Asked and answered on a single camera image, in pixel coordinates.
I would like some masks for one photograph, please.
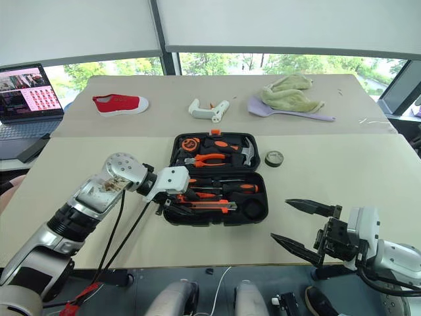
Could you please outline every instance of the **laptop keyboard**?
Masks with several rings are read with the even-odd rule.
[[[21,138],[40,138],[52,133],[60,124],[59,120],[0,126],[0,140],[18,140]]]

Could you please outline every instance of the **white glue gun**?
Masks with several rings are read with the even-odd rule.
[[[195,118],[202,118],[212,120],[213,123],[218,123],[222,120],[222,115],[228,110],[230,102],[223,100],[216,107],[206,110],[199,108],[199,100],[194,99],[189,106],[189,113]]]

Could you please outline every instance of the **laptop screen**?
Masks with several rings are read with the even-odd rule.
[[[41,64],[0,68],[0,120],[62,115]]]

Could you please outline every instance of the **green cloth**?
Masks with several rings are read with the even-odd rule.
[[[311,86],[312,80],[302,74],[292,74],[263,87],[260,98],[274,110],[314,113],[324,106],[324,102],[311,101],[298,90]]]

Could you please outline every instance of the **open tool case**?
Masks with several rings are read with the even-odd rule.
[[[213,130],[177,136],[170,166],[186,166],[191,179],[186,194],[161,209],[165,219],[191,226],[261,222],[268,214],[268,199],[263,178],[255,172],[259,163],[250,134]],[[218,208],[225,201],[227,208]]]

